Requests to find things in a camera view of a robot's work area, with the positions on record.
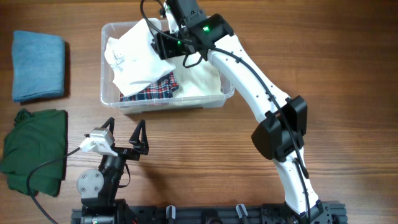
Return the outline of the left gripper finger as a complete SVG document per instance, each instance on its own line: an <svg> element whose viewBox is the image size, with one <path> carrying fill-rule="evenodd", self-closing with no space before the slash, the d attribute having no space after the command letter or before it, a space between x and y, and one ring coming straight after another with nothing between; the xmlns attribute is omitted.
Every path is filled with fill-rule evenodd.
<svg viewBox="0 0 398 224"><path fill-rule="evenodd" d="M140 120L136 126L133 134L129 138L129 143L133 145L133 150L138 154L148 155L149 143L146 134L146 122L144 119Z"/></svg>
<svg viewBox="0 0 398 224"><path fill-rule="evenodd" d="M111 134L114 133L114 122L115 119L113 117L110 117L102 126L101 128L108 128Z"/></svg>

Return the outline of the white t-shirt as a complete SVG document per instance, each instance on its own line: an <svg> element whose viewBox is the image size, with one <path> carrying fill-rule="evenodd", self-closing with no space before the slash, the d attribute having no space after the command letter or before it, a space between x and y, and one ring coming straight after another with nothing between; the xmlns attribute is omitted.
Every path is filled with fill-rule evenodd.
<svg viewBox="0 0 398 224"><path fill-rule="evenodd" d="M122 37L110 37L104 57L114 72L113 83L124 96L132 96L175 69L169 60L160 59L152 47L147 22L141 19Z"/></svg>

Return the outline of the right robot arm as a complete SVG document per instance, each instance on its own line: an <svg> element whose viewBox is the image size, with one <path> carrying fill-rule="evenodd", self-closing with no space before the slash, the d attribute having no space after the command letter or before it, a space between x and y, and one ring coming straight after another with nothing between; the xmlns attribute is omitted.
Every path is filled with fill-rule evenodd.
<svg viewBox="0 0 398 224"><path fill-rule="evenodd" d="M305 166L303 137L307 104L277 88L245 52L233 28L219 14L206 16L196 1L165 1L169 31L159 31L154 49L162 59L198 53L239 91L259 123L251 139L279 173L289 220L311 223L322 212Z"/></svg>

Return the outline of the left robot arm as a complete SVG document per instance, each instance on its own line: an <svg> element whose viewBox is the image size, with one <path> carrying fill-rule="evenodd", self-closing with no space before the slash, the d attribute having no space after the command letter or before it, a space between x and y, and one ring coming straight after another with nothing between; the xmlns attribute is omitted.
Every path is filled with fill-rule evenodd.
<svg viewBox="0 0 398 224"><path fill-rule="evenodd" d="M96 152L102 156L97 169L82 172L77 180L82 208L72 211L72 223L137 223L137 215L124 199L116 199L123 174L130 173L127 161L138 161L149 152L146 122L139 121L129 138L132 148L115 146L114 118L110 117L101 127L85 135L80 144L83 152Z"/></svg>

